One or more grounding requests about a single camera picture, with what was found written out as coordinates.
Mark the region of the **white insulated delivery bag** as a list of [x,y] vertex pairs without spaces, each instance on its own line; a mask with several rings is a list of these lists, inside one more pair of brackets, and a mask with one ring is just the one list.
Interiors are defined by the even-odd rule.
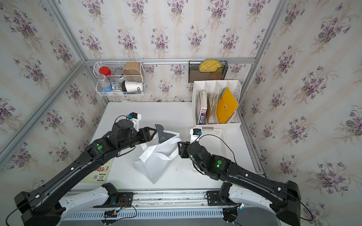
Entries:
[[133,167],[155,184],[166,171],[178,153],[180,134],[165,131],[164,127],[156,124],[158,142],[152,146],[141,144],[143,153],[133,162]]

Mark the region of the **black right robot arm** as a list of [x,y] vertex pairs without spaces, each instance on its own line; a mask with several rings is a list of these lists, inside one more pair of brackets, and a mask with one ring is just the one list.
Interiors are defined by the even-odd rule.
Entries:
[[231,160],[210,154],[198,141],[178,142],[181,158],[189,158],[202,174],[221,180],[224,186],[241,186],[271,202],[269,207],[276,217],[291,226],[301,225],[301,194],[293,181],[286,183],[266,179],[254,174]]

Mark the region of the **white perforated plastic tray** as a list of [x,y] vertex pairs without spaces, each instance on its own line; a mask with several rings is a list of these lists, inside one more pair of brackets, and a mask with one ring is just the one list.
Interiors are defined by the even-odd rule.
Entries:
[[227,147],[224,144],[224,132],[222,129],[212,127],[194,127],[202,129],[202,135],[196,141],[204,146],[211,155],[219,155],[227,158]]

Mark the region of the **purple white book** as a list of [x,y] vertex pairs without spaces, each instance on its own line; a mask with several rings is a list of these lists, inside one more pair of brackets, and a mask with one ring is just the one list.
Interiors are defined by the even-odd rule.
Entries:
[[201,90],[199,92],[197,125],[205,124],[206,112],[207,112],[207,92],[206,90]]

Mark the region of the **white black cylinder can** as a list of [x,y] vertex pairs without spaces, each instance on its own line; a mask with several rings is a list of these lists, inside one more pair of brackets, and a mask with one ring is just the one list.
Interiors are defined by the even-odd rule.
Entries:
[[121,87],[123,92],[143,92],[143,84],[141,82],[123,81]]

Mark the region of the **green printed booklet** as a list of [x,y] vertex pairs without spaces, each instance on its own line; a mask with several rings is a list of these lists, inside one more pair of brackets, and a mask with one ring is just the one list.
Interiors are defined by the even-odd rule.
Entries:
[[107,180],[107,177],[111,171],[111,167],[113,164],[113,159],[109,160],[106,164],[100,166],[92,173],[87,175],[81,183],[101,183],[104,184]]

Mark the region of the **clear plastic bottle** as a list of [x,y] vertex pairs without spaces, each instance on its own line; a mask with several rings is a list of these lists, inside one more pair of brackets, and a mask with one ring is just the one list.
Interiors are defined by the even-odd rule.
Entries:
[[105,76],[103,74],[99,74],[99,76],[98,76],[98,84],[103,89],[103,91],[106,92],[106,93],[109,93],[109,92],[111,92],[113,90],[111,82],[109,81],[107,76]]

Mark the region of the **beige papers in organizer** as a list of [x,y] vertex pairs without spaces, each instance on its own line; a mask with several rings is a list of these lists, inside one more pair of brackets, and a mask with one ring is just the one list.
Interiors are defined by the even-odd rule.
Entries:
[[216,84],[213,89],[207,91],[207,124],[215,124],[213,114],[216,112],[216,105],[219,97],[219,87]]

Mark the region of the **yellow folder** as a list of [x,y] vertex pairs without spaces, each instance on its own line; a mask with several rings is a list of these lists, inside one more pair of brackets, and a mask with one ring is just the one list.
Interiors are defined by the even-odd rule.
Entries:
[[219,124],[225,124],[238,108],[238,102],[228,87],[223,91],[217,106],[216,116]]

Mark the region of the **brown cardboard box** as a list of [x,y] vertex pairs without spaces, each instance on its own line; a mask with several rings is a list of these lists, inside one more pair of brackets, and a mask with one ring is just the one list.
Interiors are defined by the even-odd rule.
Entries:
[[123,75],[141,75],[141,64],[139,62],[126,62]]

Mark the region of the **white plastic file organizer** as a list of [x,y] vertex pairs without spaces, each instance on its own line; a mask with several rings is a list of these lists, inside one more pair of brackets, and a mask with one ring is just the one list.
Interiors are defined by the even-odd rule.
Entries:
[[195,125],[236,131],[241,125],[237,113],[241,88],[238,80],[195,81],[191,101]]

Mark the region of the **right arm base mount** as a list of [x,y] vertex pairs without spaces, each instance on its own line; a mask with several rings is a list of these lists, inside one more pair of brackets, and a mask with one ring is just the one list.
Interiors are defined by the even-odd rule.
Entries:
[[208,206],[236,206],[243,207],[244,203],[235,202],[231,199],[231,194],[236,194],[236,192],[232,191],[233,188],[239,188],[239,186],[229,183],[223,182],[221,188],[219,190],[209,190],[206,191],[204,198],[207,201]]

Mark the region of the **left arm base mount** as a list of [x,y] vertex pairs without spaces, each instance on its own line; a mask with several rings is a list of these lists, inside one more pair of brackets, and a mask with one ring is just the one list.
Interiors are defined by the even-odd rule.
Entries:
[[101,185],[107,190],[108,199],[102,204],[94,206],[94,208],[123,208],[130,207],[133,202],[133,192],[120,192],[111,183]]

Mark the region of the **aluminium rail frame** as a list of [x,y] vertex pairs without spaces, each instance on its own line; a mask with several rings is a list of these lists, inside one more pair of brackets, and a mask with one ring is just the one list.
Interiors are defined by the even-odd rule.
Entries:
[[[231,199],[235,202],[253,205],[259,208],[272,211],[269,205],[271,202],[261,195],[258,195],[248,189],[239,187],[233,188],[236,194],[231,194]],[[71,196],[63,196],[55,206],[64,208],[62,217],[78,213],[97,205],[102,205],[107,199],[107,190],[99,187],[94,190]],[[204,198],[206,191],[203,190],[180,190],[180,191],[138,191],[133,195],[131,205],[141,208],[148,207],[184,207],[197,208],[208,206]]]

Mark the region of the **black mesh wall holder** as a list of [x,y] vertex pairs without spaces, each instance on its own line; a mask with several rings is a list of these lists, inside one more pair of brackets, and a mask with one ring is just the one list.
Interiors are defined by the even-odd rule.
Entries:
[[229,68],[227,61],[221,61],[220,67],[211,70],[201,70],[204,61],[189,61],[188,83],[194,81],[224,80]]

